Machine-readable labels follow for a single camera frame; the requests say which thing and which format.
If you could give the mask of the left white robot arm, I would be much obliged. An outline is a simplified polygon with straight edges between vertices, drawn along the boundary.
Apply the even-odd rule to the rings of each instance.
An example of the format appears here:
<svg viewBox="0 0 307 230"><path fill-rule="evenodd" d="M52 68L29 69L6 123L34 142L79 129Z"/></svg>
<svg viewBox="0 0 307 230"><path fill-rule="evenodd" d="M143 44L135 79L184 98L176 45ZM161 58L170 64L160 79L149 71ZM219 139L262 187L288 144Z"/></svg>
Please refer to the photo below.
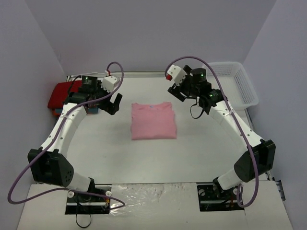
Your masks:
<svg viewBox="0 0 307 230"><path fill-rule="evenodd" d="M94 179L77 173L67 160L67 153L75 132L92 107L114 115L119 110L122 95L117 94L111 102L115 89L122 83L116 76L82 76L77 92L70 92L63 102L62 114L46 141L31 149L28 161L33 179L38 183L51 184L79 191L85 200L96 196Z"/></svg>

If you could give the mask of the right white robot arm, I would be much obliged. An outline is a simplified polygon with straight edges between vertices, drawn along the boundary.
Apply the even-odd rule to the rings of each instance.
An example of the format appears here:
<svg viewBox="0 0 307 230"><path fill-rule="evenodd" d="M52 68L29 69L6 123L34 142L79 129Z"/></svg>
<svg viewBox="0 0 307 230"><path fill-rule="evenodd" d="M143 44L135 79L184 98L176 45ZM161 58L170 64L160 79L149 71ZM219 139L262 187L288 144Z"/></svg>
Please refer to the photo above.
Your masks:
<svg viewBox="0 0 307 230"><path fill-rule="evenodd" d="M169 93L182 102L185 99L195 100L195 105L213 118L239 148L241 156L232 169L213 181L216 197L223 198L231 188L255 179L255 169L259 175L272 169L276 145L251 130L223 97L221 90L212 88L207 81L206 69L171 65L166 71L166 79L174 81Z"/></svg>

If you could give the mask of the pink t shirt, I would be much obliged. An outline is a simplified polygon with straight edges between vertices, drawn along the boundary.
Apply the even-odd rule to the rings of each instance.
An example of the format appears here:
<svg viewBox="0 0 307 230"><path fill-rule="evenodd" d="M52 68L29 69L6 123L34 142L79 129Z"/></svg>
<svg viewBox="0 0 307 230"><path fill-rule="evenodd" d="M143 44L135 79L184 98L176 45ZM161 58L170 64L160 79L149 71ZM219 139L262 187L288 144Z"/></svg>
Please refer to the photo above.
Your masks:
<svg viewBox="0 0 307 230"><path fill-rule="evenodd" d="M175 112L170 102L131 104L131 139L176 139Z"/></svg>

